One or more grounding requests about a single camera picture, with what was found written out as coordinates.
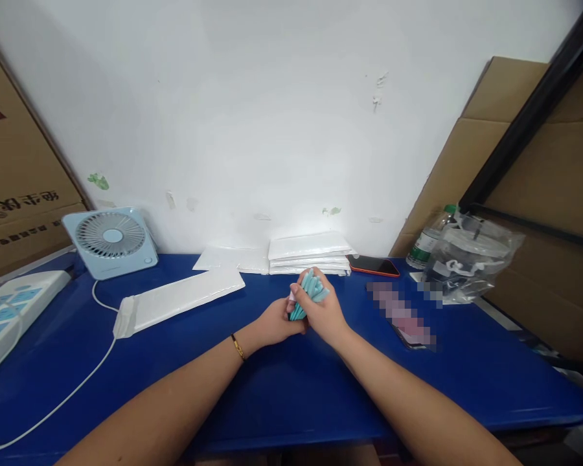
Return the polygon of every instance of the power strip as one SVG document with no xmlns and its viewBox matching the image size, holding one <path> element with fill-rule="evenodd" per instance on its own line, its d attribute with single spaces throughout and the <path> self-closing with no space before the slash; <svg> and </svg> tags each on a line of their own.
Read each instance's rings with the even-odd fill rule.
<svg viewBox="0 0 583 466">
<path fill-rule="evenodd" d="M 70 279 L 63 271 L 40 272 L 0 287 L 0 363 Z"/>
</svg>

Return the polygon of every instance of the small fan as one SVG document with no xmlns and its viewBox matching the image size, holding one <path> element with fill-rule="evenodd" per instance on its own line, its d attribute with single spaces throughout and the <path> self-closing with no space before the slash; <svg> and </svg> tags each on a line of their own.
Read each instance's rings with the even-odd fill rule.
<svg viewBox="0 0 583 466">
<path fill-rule="evenodd" d="M 63 225 L 96 280 L 157 264 L 151 235 L 134 207 L 67 214 Z"/>
</svg>

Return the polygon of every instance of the forearm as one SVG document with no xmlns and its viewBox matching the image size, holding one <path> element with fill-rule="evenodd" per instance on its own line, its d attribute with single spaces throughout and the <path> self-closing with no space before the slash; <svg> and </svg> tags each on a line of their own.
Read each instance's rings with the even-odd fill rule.
<svg viewBox="0 0 583 466">
<path fill-rule="evenodd" d="M 235 335 L 245 357 L 259 348 L 251 326 Z M 223 340 L 126 403 L 58 464 L 174 464 L 241 365 L 231 338 Z"/>
<path fill-rule="evenodd" d="M 334 345 L 415 458 L 426 466 L 518 465 L 462 408 L 353 331 Z"/>
</svg>

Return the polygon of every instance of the person's right hand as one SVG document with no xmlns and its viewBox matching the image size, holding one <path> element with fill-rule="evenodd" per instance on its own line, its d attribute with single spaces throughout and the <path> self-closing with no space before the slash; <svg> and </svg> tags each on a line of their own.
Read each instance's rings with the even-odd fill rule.
<svg viewBox="0 0 583 466">
<path fill-rule="evenodd" d="M 300 286 L 304 275 L 310 269 L 305 270 L 300 274 L 297 283 L 290 285 L 296 301 L 303 307 L 304 312 L 309 320 L 309 324 L 322 337 L 322 339 L 331 346 L 334 346 L 339 338 L 341 338 L 350 328 L 348 327 L 341 306 L 337 299 L 334 287 L 328 281 L 328 278 L 317 267 L 312 267 L 313 272 L 322 282 L 324 288 L 328 288 L 330 293 L 320 303 L 314 303 L 308 294 Z M 288 312 L 293 310 L 293 302 L 288 304 Z"/>
</svg>

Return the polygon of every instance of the white cable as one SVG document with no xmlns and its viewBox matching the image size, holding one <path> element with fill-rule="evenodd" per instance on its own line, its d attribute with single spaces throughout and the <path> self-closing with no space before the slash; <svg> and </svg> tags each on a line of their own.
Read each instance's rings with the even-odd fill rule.
<svg viewBox="0 0 583 466">
<path fill-rule="evenodd" d="M 97 296 L 95 296 L 95 285 L 97 285 L 97 280 L 95 281 L 95 283 L 93 284 L 93 288 L 91 290 L 91 292 L 93 293 L 93 299 L 95 300 L 95 302 L 101 306 L 107 307 L 108 309 L 112 309 L 113 311 L 119 312 L 118 309 L 115 309 L 114 307 L 110 307 L 106 304 L 100 303 L 99 300 L 97 299 Z M 19 318 L 19 336 L 17 337 L 17 340 L 15 341 L 15 344 L 13 345 L 13 348 L 15 347 L 15 345 L 17 344 L 17 341 L 19 340 L 19 338 L 21 337 L 21 329 L 22 329 L 22 323 L 21 323 L 21 317 Z M 108 355 L 110 354 L 110 352 L 112 351 L 112 348 L 114 348 L 115 343 L 116 343 L 117 339 L 115 337 L 112 338 L 112 343 L 110 344 L 110 348 L 108 348 L 108 351 L 106 352 L 106 354 L 104 355 L 104 357 L 102 358 L 102 360 L 99 362 L 99 364 L 97 364 L 97 366 L 95 367 L 95 369 L 93 369 L 93 371 L 73 390 L 73 392 L 71 392 L 63 401 L 60 402 L 60 404 L 54 408 L 53 410 L 51 410 L 43 419 L 41 419 L 41 421 L 37 422 L 34 426 L 30 427 L 26 432 L 24 432 L 22 435 L 20 435 L 17 438 L 14 438 L 13 440 L 11 440 L 8 443 L 5 443 L 4 445 L 0 445 L 0 450 L 5 449 L 7 447 L 10 447 L 11 445 L 13 445 L 15 442 L 18 442 L 19 440 L 23 439 L 25 436 L 27 436 L 28 434 L 30 434 L 33 430 L 35 430 L 37 427 L 39 427 L 41 424 L 43 424 L 44 422 L 46 422 L 46 420 L 48 420 L 50 418 L 50 416 L 52 416 L 56 411 L 58 411 L 66 402 L 68 402 L 70 400 L 70 398 L 75 395 L 77 393 L 77 391 L 79 389 L 81 389 L 81 387 L 93 376 L 93 374 L 95 372 L 97 372 L 97 370 L 102 366 L 102 364 L 104 363 L 104 361 L 106 360 L 106 358 L 108 358 Z M 8 355 L 8 353 L 6 355 L 4 355 L 2 357 L 2 359 L 0 360 L 0 362 L 2 362 L 2 360 Z"/>
<path fill-rule="evenodd" d="M 105 307 L 106 309 L 112 309 L 115 312 L 119 312 L 119 310 L 116 307 L 108 306 L 107 304 L 104 304 L 99 299 L 97 299 L 97 296 L 95 296 L 95 287 L 97 286 L 98 282 L 99 282 L 99 280 L 95 280 L 95 283 L 93 284 L 93 288 L 91 288 L 91 294 L 93 295 L 93 299 L 95 300 L 95 302 L 97 304 L 99 304 L 100 306 Z"/>
</svg>

